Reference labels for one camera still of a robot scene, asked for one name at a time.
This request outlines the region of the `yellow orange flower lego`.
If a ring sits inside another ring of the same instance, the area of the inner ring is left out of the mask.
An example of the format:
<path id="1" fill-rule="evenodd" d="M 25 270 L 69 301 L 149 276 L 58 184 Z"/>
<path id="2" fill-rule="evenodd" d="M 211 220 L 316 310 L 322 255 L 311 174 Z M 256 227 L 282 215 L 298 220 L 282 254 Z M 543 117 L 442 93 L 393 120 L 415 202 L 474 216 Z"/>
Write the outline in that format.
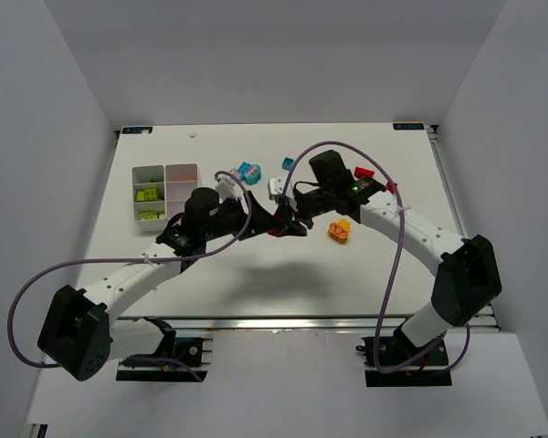
<path id="1" fill-rule="evenodd" d="M 351 223 L 346 219 L 331 222 L 328 226 L 328 236 L 338 244 L 345 244 L 350 236 Z"/>

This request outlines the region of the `pale lime lego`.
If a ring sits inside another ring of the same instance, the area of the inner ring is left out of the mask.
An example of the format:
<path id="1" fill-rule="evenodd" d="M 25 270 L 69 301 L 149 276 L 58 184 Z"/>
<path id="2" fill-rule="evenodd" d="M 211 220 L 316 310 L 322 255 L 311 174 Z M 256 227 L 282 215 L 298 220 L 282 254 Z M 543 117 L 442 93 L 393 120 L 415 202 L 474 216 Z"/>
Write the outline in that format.
<path id="1" fill-rule="evenodd" d="M 139 213 L 139 219 L 140 220 L 157 220 L 158 219 L 158 213 L 156 213 L 156 212 Z"/>

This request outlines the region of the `lime rounded lego brick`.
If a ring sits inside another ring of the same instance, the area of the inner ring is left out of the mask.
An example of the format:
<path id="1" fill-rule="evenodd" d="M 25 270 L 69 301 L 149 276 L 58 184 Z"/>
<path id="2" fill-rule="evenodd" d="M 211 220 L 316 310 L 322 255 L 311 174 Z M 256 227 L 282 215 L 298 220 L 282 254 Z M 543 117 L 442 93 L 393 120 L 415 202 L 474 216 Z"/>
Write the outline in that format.
<path id="1" fill-rule="evenodd" d="M 161 200 L 161 192 L 156 187 L 138 189 L 135 194 L 136 203 L 156 202 Z"/>

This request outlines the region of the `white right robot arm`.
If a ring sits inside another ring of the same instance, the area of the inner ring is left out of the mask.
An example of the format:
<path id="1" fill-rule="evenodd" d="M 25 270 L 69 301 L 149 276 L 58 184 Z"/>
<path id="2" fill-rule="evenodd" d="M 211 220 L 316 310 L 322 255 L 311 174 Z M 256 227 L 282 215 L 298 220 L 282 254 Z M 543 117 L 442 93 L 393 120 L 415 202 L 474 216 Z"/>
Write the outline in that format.
<path id="1" fill-rule="evenodd" d="M 396 242 L 434 276 L 427 304 L 394 332 L 387 351 L 399 360 L 414 357 L 439 336 L 470 322 L 502 291 L 492 243 L 467 238 L 431 224 L 398 204 L 393 184 L 356 177 L 334 150 L 309 161 L 313 190 L 302 193 L 287 180 L 269 179 L 269 198 L 283 218 L 312 226 L 314 217 L 334 211 Z"/>

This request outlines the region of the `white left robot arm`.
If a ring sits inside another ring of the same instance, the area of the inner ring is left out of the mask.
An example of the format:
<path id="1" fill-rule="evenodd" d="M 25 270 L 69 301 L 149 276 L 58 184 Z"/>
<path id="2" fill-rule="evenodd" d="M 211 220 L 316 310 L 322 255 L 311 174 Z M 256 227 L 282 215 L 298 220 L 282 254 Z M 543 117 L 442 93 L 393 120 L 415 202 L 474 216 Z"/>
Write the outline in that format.
<path id="1" fill-rule="evenodd" d="M 209 257 L 206 246 L 217 238 L 285 235 L 293 219 L 290 202 L 279 194 L 274 200 L 277 208 L 269 212 L 252 193 L 222 198 L 211 188 L 193 190 L 184 210 L 167 222 L 140 258 L 122 261 L 118 271 L 86 287 L 64 286 L 55 294 L 38 337 L 39 349 L 77 381 L 92 378 L 115 359 L 132 366 L 186 368 L 184 350 L 169 323 L 158 317 L 124 320 L 122 314 Z"/>

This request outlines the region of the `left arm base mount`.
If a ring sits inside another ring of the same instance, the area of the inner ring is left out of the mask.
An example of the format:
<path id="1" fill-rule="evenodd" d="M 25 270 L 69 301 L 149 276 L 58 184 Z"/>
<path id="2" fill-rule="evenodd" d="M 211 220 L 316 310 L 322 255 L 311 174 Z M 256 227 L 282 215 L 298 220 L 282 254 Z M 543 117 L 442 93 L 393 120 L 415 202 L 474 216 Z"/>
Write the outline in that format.
<path id="1" fill-rule="evenodd" d="M 212 360 L 213 339 L 179 335 L 168 322 L 146 318 L 163 335 L 152 353 L 134 353 L 119 361 L 116 381 L 203 382 Z"/>

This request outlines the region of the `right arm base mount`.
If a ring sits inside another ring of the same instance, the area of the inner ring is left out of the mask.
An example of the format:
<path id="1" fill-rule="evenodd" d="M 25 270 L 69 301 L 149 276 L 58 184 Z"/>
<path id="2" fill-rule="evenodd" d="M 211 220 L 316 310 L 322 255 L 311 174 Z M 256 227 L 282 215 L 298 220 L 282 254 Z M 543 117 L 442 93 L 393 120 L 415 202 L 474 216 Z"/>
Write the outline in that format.
<path id="1" fill-rule="evenodd" d="M 439 343 L 427 354 L 394 372 L 382 373 L 374 361 L 374 337 L 362 338 L 355 351 L 364 361 L 364 377 L 367 388 L 436 388 L 452 385 L 449 359 L 445 342 Z M 380 365 L 395 368 L 413 357 L 391 336 L 382 336 L 379 341 Z"/>

